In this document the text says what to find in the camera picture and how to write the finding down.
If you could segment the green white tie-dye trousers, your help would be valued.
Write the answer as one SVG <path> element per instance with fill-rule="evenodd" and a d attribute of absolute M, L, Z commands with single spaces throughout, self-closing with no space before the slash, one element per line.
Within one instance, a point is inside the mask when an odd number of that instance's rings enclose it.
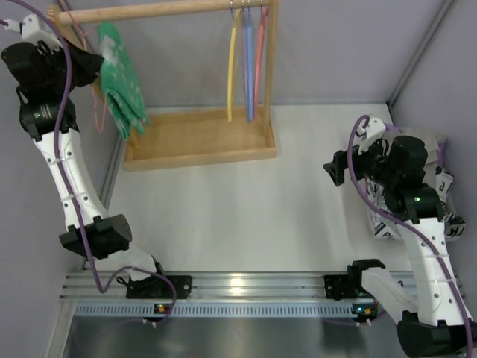
<path fill-rule="evenodd" d="M 143 134 L 149 119 L 139 78 L 126 45 L 111 22 L 102 22 L 97 32 L 104 59 L 100 71 L 101 91 L 107 110 L 123 139 L 128 139 L 132 130 Z"/>

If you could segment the pink clothes hanger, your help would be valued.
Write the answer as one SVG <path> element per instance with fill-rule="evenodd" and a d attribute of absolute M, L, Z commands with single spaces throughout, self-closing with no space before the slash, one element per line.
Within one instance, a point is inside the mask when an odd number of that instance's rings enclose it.
<path fill-rule="evenodd" d="M 91 30 L 84 31 L 78 23 L 74 23 L 74 28 L 78 32 L 80 42 L 85 51 L 89 51 L 89 41 L 88 35 L 92 32 Z M 93 98 L 93 111 L 95 118 L 95 128 L 100 134 L 104 131 L 105 119 L 107 114 L 107 100 L 104 99 L 104 95 L 101 91 L 101 82 L 100 78 L 97 78 L 93 84 L 92 88 L 92 98 Z"/>

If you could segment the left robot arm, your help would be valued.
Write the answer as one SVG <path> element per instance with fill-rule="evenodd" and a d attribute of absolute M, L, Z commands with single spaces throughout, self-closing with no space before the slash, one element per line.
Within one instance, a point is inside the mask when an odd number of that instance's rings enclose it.
<path fill-rule="evenodd" d="M 90 263 L 105 259 L 117 262 L 129 275 L 128 280 L 117 279 L 126 286 L 127 298 L 170 295 L 161 265 L 132 245 L 124 215 L 109 215 L 83 159 L 69 93 L 98 77 L 102 57 L 71 43 L 38 40 L 9 45 L 1 52 L 1 59 L 19 83 L 19 123 L 46 161 L 62 202 L 66 231 L 59 237 L 61 245 Z"/>

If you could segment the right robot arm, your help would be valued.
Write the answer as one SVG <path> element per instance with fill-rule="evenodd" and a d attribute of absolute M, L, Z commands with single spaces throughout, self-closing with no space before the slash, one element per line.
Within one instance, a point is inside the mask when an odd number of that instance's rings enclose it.
<path fill-rule="evenodd" d="M 358 289 L 372 295 L 393 319 L 408 357 L 463 354 L 476 348 L 476 322 L 458 289 L 446 248 L 443 209 L 436 190 L 424 182 L 428 152 L 421 139 L 397 136 L 384 146 L 377 139 L 365 151 L 351 142 L 323 169 L 336 186 L 348 171 L 355 185 L 366 178 L 383 188 L 383 216 L 400 225 L 417 295 L 410 296 L 378 259 L 348 267 Z"/>

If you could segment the yellow clothes hanger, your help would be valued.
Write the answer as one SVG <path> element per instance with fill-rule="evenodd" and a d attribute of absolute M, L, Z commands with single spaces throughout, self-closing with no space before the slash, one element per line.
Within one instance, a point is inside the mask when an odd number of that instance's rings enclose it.
<path fill-rule="evenodd" d="M 231 122 L 233 119 L 233 90 L 234 90 L 234 63 L 235 63 L 235 50 L 236 39 L 239 31 L 239 25 L 241 23 L 242 10 L 238 9 L 233 17 L 233 26 L 230 35 L 230 47 L 228 57 L 228 70 L 227 70 L 227 121 Z"/>

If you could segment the blue clothes hanger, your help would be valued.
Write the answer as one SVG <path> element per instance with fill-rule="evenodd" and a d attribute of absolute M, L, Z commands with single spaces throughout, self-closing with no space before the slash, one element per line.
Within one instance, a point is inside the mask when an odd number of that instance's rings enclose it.
<path fill-rule="evenodd" d="M 254 97 L 254 74 L 253 74 L 253 26 L 251 20 L 251 14 L 249 10 L 243 10 L 243 29 L 245 30 L 245 70 L 244 74 L 246 75 L 246 105 L 247 105 L 247 120 L 249 122 L 253 121 L 253 97 Z"/>

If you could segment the coral clothes hanger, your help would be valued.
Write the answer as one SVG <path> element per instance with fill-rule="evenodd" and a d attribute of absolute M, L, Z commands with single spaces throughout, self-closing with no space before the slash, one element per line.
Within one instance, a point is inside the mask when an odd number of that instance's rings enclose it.
<path fill-rule="evenodd" d="M 255 76 L 254 76 L 254 96 L 253 96 L 253 118 L 255 119 L 258 115 L 258 106 L 259 106 L 259 86 L 260 86 L 260 76 L 262 69 L 262 57 L 263 57 L 263 48 L 265 44 L 265 30 L 268 21 L 269 10 L 267 7 L 263 7 L 260 13 L 260 22 L 258 27 L 257 41 L 256 41 L 256 62 L 255 62 Z"/>

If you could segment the grey garment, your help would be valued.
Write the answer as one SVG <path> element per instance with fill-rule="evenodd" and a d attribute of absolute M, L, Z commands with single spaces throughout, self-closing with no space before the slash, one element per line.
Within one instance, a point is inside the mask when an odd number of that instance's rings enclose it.
<path fill-rule="evenodd" d="M 407 129 L 407 134 L 411 134 L 424 142 L 428 153 L 426 165 L 435 164 L 443 167 L 446 135 L 427 127 L 410 127 Z"/>

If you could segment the black white printed garment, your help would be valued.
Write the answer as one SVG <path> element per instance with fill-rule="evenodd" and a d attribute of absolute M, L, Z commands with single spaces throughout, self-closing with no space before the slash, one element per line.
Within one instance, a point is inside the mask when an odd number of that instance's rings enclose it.
<path fill-rule="evenodd" d="M 460 215 L 457 215 L 453 209 L 450 209 L 448 205 L 448 194 L 454 181 L 454 176 L 444 167 L 437 165 L 430 169 L 425 169 L 425 171 L 424 182 L 433 186 L 440 197 L 443 221 L 445 224 L 445 240 L 447 242 L 455 241 L 462 235 L 466 227 L 466 222 Z M 365 179 L 365 192 L 369 201 L 380 210 L 389 212 L 389 209 L 385 204 L 382 186 Z M 375 239 L 402 239 L 398 225 L 394 222 L 383 218 L 371 209 L 367 209 L 367 218 L 371 233 Z"/>

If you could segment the wooden clothes rack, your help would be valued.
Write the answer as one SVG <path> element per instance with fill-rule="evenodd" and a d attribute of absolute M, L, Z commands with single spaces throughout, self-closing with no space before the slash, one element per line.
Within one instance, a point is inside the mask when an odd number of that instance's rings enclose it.
<path fill-rule="evenodd" d="M 220 10 L 237 11 L 250 7 L 269 10 L 265 30 L 259 86 L 258 115 L 247 120 L 247 105 L 233 106 L 233 119 L 227 121 L 227 106 L 151 114 L 151 129 L 143 135 L 132 133 L 127 140 L 124 168 L 148 171 L 188 166 L 271 159 L 277 155 L 271 124 L 274 64 L 277 45 L 278 1 L 168 1 L 88 10 L 61 11 L 53 5 L 47 17 L 60 33 L 74 44 L 74 23 L 114 22 L 148 19 Z"/>

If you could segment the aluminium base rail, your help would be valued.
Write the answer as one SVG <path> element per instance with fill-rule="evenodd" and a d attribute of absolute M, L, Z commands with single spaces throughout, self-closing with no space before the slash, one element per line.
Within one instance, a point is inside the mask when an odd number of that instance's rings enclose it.
<path fill-rule="evenodd" d="M 173 273 L 192 277 L 190 283 L 175 283 L 177 291 L 189 291 L 188 299 L 253 299 L 277 298 L 285 299 L 318 299 L 326 298 L 326 291 L 332 288 L 331 283 L 325 283 L 325 276 L 338 273 L 321 272 L 196 272 Z M 417 296 L 417 287 L 410 272 L 395 271 L 391 273 L 404 289 Z M 125 298 L 126 287 L 113 281 L 110 288 L 102 297 Z M 68 274 L 63 284 L 62 298 L 83 297 L 100 299 L 101 294 L 94 285 L 89 272 Z"/>

